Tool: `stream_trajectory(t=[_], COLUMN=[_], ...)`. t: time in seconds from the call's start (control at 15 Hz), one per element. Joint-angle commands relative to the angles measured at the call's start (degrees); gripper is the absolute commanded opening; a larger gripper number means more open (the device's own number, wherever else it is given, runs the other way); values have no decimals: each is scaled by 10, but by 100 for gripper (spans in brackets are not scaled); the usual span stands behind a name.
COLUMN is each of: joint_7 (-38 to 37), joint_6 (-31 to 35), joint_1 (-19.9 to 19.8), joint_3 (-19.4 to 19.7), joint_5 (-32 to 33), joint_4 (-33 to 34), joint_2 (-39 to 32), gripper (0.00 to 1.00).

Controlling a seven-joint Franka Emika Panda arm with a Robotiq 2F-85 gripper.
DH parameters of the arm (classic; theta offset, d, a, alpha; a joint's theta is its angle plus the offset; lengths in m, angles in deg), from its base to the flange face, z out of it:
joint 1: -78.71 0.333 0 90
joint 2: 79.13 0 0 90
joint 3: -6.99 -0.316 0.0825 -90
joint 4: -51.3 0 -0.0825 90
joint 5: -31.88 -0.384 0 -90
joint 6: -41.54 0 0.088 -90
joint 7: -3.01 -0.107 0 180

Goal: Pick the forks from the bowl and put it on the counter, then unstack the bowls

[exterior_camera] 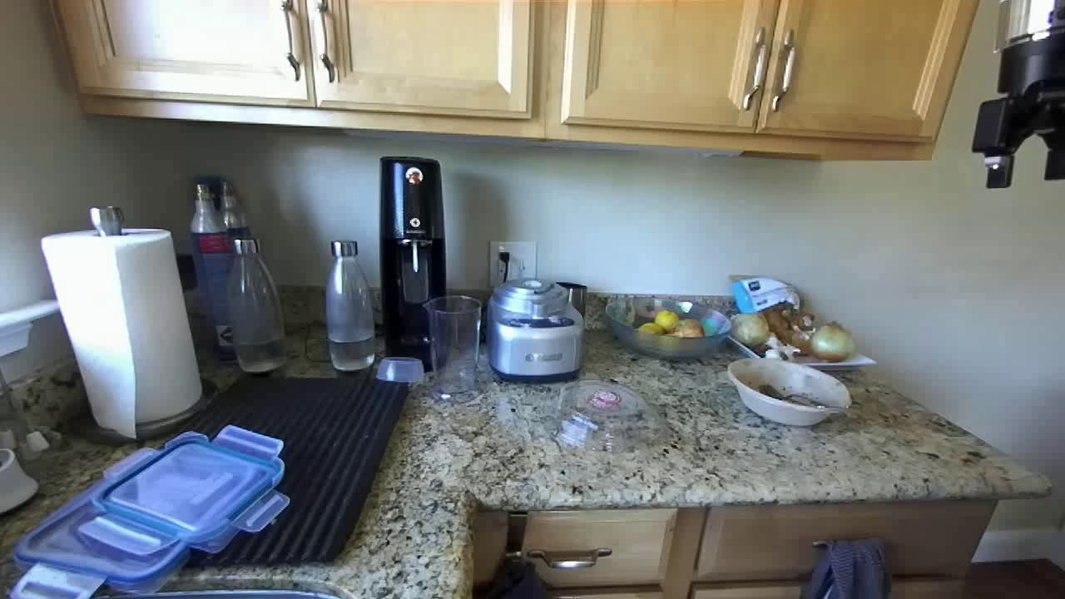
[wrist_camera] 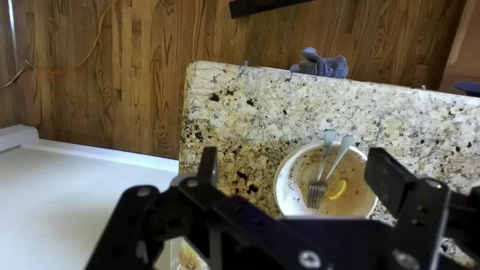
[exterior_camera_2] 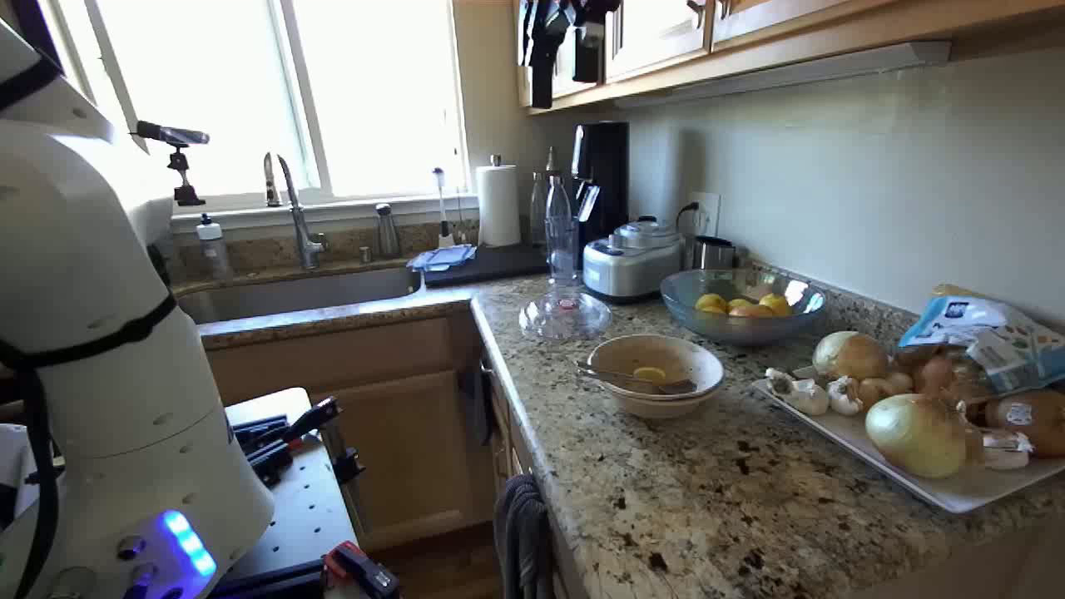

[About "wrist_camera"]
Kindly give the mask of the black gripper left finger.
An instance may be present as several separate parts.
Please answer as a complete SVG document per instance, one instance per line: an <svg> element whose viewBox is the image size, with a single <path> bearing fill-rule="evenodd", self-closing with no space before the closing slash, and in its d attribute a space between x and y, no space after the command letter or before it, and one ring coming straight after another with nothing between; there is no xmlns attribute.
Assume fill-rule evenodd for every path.
<svg viewBox="0 0 480 270"><path fill-rule="evenodd" d="M202 149L198 170L166 190L126 188L85 270L154 270L165 242L184 238L211 270L277 270L276 221L241 196L216 187L217 149Z"/></svg>

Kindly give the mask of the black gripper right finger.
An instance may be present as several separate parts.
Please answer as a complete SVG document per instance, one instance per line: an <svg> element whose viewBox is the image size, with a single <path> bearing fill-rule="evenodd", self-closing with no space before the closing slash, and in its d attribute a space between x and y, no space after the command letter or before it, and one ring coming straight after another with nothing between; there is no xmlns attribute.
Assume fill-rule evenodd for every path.
<svg viewBox="0 0 480 270"><path fill-rule="evenodd" d="M396 217L382 251L387 270L459 268L439 254L441 239L451 238L472 260L480 257L480 187L451 190L429 175L415 175L385 148L370 146L364 179Z"/></svg>

